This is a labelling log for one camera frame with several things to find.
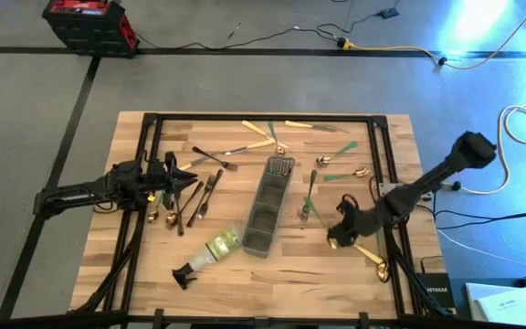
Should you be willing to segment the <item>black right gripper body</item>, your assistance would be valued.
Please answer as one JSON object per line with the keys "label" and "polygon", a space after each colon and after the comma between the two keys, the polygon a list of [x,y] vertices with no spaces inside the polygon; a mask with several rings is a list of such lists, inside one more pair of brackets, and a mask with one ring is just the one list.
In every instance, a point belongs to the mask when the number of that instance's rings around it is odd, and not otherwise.
{"label": "black right gripper body", "polygon": [[336,226],[339,236],[369,237],[384,225],[376,207],[361,210],[351,203],[340,203],[337,210],[342,214],[342,221]]}

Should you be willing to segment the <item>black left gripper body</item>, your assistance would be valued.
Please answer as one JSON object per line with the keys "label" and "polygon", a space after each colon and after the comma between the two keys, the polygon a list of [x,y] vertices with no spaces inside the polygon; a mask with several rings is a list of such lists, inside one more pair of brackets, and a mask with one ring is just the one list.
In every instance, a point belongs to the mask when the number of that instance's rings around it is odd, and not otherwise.
{"label": "black left gripper body", "polygon": [[147,174],[150,176],[150,182],[162,191],[162,204],[166,209],[174,208],[176,195],[174,167],[176,165],[177,160],[173,152],[166,152],[163,161],[155,157],[148,163]]}

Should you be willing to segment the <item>grey plastic cutlery basket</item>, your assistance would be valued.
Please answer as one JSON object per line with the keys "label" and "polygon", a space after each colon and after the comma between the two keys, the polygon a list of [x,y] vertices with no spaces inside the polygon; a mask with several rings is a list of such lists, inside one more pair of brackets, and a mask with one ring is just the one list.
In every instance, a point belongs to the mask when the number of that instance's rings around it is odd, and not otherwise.
{"label": "grey plastic cutlery basket", "polygon": [[242,247],[247,254],[268,257],[295,164],[291,157],[267,160],[244,230]]}

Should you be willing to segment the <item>black utensil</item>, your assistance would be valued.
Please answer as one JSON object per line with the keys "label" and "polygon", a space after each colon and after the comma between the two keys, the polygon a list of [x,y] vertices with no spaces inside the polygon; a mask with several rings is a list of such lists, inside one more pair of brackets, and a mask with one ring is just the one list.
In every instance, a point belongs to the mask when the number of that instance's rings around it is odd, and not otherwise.
{"label": "black utensil", "polygon": [[184,235],[184,226],[182,222],[182,209],[180,207],[180,193],[174,194],[174,201],[175,201],[175,207],[176,207],[176,230],[177,235],[179,237],[182,237]]}

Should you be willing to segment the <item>spray bottle green label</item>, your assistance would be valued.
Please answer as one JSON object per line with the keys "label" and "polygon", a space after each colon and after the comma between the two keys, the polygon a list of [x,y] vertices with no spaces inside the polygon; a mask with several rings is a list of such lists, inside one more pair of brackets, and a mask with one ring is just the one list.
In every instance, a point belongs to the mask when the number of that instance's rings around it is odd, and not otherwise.
{"label": "spray bottle green label", "polygon": [[235,228],[227,228],[222,233],[206,242],[203,250],[186,262],[181,268],[172,270],[172,275],[177,284],[186,290],[195,277],[194,272],[200,271],[204,266],[217,263],[240,247],[241,235]]}

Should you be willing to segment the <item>black Netgear box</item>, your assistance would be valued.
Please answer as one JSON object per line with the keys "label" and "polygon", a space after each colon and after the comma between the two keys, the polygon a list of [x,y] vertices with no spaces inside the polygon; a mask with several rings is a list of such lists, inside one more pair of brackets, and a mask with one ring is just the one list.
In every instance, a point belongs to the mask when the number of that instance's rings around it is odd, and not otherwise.
{"label": "black Netgear box", "polygon": [[446,273],[419,273],[418,276],[426,290],[439,304],[451,313],[455,313],[456,307],[448,275]]}

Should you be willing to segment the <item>white paper sheet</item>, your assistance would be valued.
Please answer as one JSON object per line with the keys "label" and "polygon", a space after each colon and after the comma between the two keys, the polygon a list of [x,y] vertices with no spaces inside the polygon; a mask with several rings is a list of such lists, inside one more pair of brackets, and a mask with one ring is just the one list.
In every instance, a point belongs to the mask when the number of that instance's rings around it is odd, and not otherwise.
{"label": "white paper sheet", "polygon": [[480,283],[466,283],[466,293],[468,297],[468,306],[471,314],[471,318],[474,321],[485,322],[486,318],[479,306],[477,300],[492,295],[500,294],[503,292],[512,291],[511,287],[488,285]]}

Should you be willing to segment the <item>red and black toolbox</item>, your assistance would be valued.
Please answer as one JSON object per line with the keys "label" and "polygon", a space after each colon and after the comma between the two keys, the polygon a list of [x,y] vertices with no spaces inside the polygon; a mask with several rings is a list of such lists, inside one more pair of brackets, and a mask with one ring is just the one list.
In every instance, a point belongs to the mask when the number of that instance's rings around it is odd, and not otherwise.
{"label": "red and black toolbox", "polygon": [[77,55],[133,58],[139,39],[115,0],[49,0],[42,12],[57,38]]}

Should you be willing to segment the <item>white printed booklet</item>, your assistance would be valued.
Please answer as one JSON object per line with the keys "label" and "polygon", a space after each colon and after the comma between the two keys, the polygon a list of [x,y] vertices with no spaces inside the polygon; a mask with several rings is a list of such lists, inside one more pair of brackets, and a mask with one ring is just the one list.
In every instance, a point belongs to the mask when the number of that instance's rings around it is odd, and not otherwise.
{"label": "white printed booklet", "polygon": [[526,325],[526,288],[483,297],[475,304],[487,322]]}

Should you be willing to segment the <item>green-handled fork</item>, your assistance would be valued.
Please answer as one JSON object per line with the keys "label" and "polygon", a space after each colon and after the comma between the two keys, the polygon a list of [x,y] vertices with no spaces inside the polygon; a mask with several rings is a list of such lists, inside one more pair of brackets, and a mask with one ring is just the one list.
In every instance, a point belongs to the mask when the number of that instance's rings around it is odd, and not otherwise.
{"label": "green-handled fork", "polygon": [[316,218],[320,221],[320,223],[325,227],[325,228],[329,228],[330,225],[328,224],[328,222],[321,216],[321,213],[319,212],[319,210],[315,207],[312,199],[307,196],[305,198],[305,204],[309,207],[310,209],[310,212],[312,212]]}

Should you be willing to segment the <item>green-handled utensil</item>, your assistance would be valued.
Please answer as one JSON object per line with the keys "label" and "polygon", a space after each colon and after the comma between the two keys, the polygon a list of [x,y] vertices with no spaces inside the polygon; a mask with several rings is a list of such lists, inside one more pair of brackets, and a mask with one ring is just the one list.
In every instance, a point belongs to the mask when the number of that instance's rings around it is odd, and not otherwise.
{"label": "green-handled utensil", "polygon": [[386,258],[386,245],[384,242],[384,235],[383,235],[383,229],[379,228],[377,232],[375,233],[376,240],[377,240],[377,246],[378,246],[378,255],[382,260],[385,260]]}

